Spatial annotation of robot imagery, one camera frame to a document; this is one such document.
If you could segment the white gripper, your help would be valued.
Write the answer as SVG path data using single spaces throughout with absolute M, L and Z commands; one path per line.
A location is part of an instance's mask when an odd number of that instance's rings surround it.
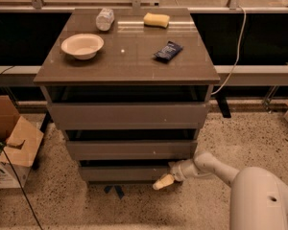
M 159 180 L 157 180 L 154 185 L 154 190 L 160 190 L 162 188 L 168 187 L 174 183 L 174 181 L 182 182 L 186 179 L 186 176 L 182 170 L 183 161 L 177 161 L 170 163 L 170 174 L 163 175 Z

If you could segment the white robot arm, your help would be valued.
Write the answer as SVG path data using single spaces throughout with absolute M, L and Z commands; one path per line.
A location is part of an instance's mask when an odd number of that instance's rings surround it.
M 153 188 L 210 175 L 230 187 L 229 230 L 288 230 L 288 186 L 265 169 L 237 170 L 209 152 L 197 151 L 191 159 L 174 163 Z

